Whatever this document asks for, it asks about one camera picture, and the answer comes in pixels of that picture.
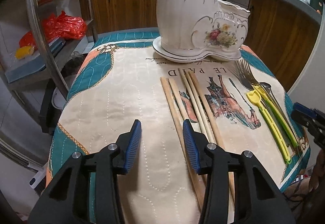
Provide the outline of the silver flower spoon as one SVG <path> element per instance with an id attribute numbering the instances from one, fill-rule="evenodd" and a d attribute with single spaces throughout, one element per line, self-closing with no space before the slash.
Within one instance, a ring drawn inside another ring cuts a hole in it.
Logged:
<path id="1" fill-rule="evenodd" d="M 287 119 L 287 117 L 285 116 L 283 110 L 281 109 L 278 101 L 276 100 L 273 92 L 272 92 L 272 87 L 269 83 L 266 82 L 260 82 L 259 83 L 263 89 L 265 89 L 266 93 L 268 94 L 269 98 L 271 99 L 271 101 L 273 102 L 273 104 L 276 106 L 276 108 L 278 109 L 278 111 L 280 112 L 280 114 L 283 116 L 283 118 L 285 119 L 285 121 L 288 123 L 288 125 L 290 125 L 289 120 Z"/>

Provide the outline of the wooden chopstick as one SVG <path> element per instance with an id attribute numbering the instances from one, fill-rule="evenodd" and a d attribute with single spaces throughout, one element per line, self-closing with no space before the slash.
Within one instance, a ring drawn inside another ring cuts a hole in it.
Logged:
<path id="1" fill-rule="evenodd" d="M 171 79 L 171 78 L 168 78 L 168 80 L 169 80 L 169 84 L 171 86 L 173 95 L 176 99 L 176 102 L 179 107 L 179 110 L 180 110 L 183 120 L 189 119 L 186 109 L 185 109 L 183 102 L 181 100 L 180 92 L 179 92 L 179 89 L 178 89 L 178 86 L 177 86 L 175 80 Z"/>
<path id="2" fill-rule="evenodd" d="M 214 133 L 214 139 L 216 141 L 216 143 L 223 149 L 225 149 L 225 145 L 223 142 L 223 139 L 221 137 L 219 128 L 217 126 L 217 123 L 215 121 L 215 117 L 211 111 L 210 105 L 205 97 L 205 94 L 203 92 L 203 90 L 200 88 L 200 84 L 199 81 L 196 77 L 196 75 L 194 74 L 194 72 L 192 71 L 187 71 L 186 72 L 186 76 L 189 77 L 189 79 L 192 81 L 196 91 L 198 92 L 199 98 L 203 103 L 204 109 L 206 110 L 207 116 L 209 118 L 209 122 L 210 122 L 210 126 L 212 128 L 212 131 Z"/>
<path id="3" fill-rule="evenodd" d="M 214 134 L 212 133 L 210 125 L 208 124 L 208 120 L 207 120 L 204 108 L 200 101 L 198 92 L 196 91 L 193 80 L 190 77 L 190 74 L 188 72 L 184 72 L 184 70 L 182 70 L 180 68 L 178 69 L 178 71 L 179 71 L 182 81 L 189 93 L 189 96 L 190 96 L 190 99 L 192 102 L 192 106 L 193 106 L 194 112 L 196 114 L 201 132 L 208 138 L 209 142 L 215 143 Z"/>
<path id="4" fill-rule="evenodd" d="M 199 210 L 202 211 L 203 200 L 204 200 L 204 191 L 205 191 L 204 180 L 203 180 L 203 177 L 196 174 L 196 172 L 192 169 L 190 159 L 187 155 L 186 147 L 184 144 L 183 127 L 182 127 L 184 120 L 180 113 L 176 99 L 173 95 L 171 86 L 169 84 L 169 80 L 166 77 L 161 77 L 160 81 L 161 81 L 162 88 L 165 93 L 165 97 L 166 97 L 166 100 L 167 100 L 167 103 L 168 103 L 168 106 L 170 109 L 170 113 L 171 113 L 171 116 L 172 116 L 172 119 L 173 119 L 173 122 L 174 122 L 174 125 L 176 128 L 176 131 L 177 131 L 177 135 L 179 137 L 180 145 L 181 145 L 183 155 L 184 155 L 184 158 L 185 158 L 185 161 L 187 164 L 187 168 L 188 168 L 188 173 L 190 175 L 193 191 L 197 198 Z"/>

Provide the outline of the yellow plastic tulip spoon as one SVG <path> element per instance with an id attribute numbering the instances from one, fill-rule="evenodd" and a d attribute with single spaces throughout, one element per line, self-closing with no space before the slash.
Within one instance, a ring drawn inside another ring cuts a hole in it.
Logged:
<path id="1" fill-rule="evenodd" d="M 290 164 L 291 156 L 289 154 L 289 150 L 286 147 L 285 141 L 282 137 L 282 134 L 280 133 L 280 130 L 278 129 L 276 123 L 274 122 L 274 120 L 273 120 L 272 116 L 270 115 L 270 113 L 268 112 L 267 108 L 263 104 L 261 95 L 258 93 L 257 90 L 254 89 L 252 91 L 247 92 L 246 96 L 252 104 L 254 104 L 255 106 L 258 107 L 261 115 L 263 116 L 263 119 L 267 123 L 269 130 L 271 131 L 271 133 L 273 135 L 273 138 L 274 138 L 274 140 L 283 156 L 285 163 Z"/>

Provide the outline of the gold metal fork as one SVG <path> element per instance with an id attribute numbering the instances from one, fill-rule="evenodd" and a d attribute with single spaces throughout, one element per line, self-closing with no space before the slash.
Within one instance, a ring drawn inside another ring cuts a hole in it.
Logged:
<path id="1" fill-rule="evenodd" d="M 242 85 L 250 91 L 254 90 L 253 86 L 248 81 L 248 78 L 246 78 L 246 75 L 245 75 L 244 71 L 242 70 L 238 61 L 235 62 L 235 66 L 236 66 L 238 78 L 240 79 L 240 82 L 242 83 Z"/>

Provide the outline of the wooden kitchen cabinets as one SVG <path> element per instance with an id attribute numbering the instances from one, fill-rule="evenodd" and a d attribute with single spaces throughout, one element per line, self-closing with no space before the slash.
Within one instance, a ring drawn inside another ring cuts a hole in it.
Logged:
<path id="1" fill-rule="evenodd" d="M 322 16 L 300 0 L 226 0 L 251 12 L 244 42 L 289 90 L 317 40 Z M 156 27 L 156 0 L 92 0 L 97 32 Z"/>

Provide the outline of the silver metal fork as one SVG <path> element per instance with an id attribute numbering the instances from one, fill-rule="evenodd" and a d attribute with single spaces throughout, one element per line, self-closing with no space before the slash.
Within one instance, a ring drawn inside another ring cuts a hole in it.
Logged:
<path id="1" fill-rule="evenodd" d="M 250 82 L 250 84 L 252 86 L 253 85 L 260 85 L 259 82 L 257 82 L 255 77 L 253 76 L 252 70 L 251 70 L 249 64 L 247 63 L 247 61 L 244 60 L 244 59 L 240 59 L 238 62 L 240 64 L 242 70 L 244 71 L 244 73 L 246 75 L 246 78 L 248 78 L 248 81 Z"/>

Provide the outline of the quilted horse print table mat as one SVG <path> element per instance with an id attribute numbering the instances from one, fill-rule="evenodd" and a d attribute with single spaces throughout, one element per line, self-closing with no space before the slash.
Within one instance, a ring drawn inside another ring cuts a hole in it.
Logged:
<path id="1" fill-rule="evenodd" d="M 285 190 L 307 167 L 310 147 L 291 122 L 300 150 L 286 164 L 259 109 L 251 104 L 232 62 L 212 59 L 175 64 L 155 53 L 156 32 L 108 35 L 94 45 L 78 72 L 54 131 L 49 157 L 53 177 L 75 151 L 98 152 L 142 123 L 139 156 L 118 179 L 127 223 L 197 223 L 199 206 L 170 113 L 161 77 L 175 81 L 195 130 L 199 125 L 180 72 L 194 72 L 211 107 L 224 149 L 251 150 Z"/>

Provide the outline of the blue grey tray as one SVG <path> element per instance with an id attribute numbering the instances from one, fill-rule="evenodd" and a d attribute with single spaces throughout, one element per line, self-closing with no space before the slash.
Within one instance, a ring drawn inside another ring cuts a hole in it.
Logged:
<path id="1" fill-rule="evenodd" d="M 55 38 L 50 42 L 50 50 L 52 55 L 56 57 L 58 52 L 64 47 L 66 41 L 63 38 Z M 28 75 L 37 73 L 46 68 L 45 62 L 39 51 L 35 51 L 32 55 L 21 60 L 14 59 L 11 66 L 5 70 L 4 74 L 9 83 L 13 83 Z"/>

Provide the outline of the white floral ceramic utensil holder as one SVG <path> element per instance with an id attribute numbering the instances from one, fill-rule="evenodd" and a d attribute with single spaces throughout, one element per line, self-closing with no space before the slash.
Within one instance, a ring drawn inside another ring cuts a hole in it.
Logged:
<path id="1" fill-rule="evenodd" d="M 212 57 L 219 61 L 241 58 L 250 12 L 223 0 L 157 0 L 159 37 L 153 48 L 179 63 Z"/>

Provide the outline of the yellow object on shelf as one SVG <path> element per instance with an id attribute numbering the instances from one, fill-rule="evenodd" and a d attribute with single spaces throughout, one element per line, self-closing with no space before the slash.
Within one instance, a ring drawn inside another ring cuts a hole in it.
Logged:
<path id="1" fill-rule="evenodd" d="M 34 46 L 22 46 L 16 50 L 15 57 L 17 60 L 21 60 L 28 56 L 33 55 L 34 52 L 35 52 Z"/>

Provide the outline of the stainless steel shelf rack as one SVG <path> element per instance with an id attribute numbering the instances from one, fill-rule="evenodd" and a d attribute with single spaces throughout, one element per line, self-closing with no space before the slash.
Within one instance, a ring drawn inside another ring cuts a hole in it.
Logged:
<path id="1" fill-rule="evenodd" d="M 1 0 L 1 79 L 24 111 L 39 115 L 25 90 L 52 80 L 63 96 L 62 69 L 94 22 L 67 12 L 69 0 Z"/>

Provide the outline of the red plastic bag lower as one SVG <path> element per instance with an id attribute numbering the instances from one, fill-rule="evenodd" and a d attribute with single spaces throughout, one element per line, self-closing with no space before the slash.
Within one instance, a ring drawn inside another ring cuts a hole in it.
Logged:
<path id="1" fill-rule="evenodd" d="M 51 14 L 41 21 L 41 25 L 48 43 L 60 37 L 65 40 L 79 40 L 88 29 L 87 23 L 81 17 L 69 16 L 65 12 L 61 12 L 59 16 Z"/>

